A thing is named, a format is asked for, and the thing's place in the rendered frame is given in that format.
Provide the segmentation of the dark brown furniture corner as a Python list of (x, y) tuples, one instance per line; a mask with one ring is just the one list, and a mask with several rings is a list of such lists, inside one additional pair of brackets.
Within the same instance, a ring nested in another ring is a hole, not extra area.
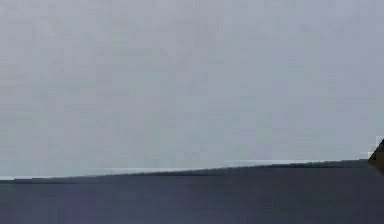
[(376, 147), (368, 159), (368, 163), (384, 175), (384, 139)]

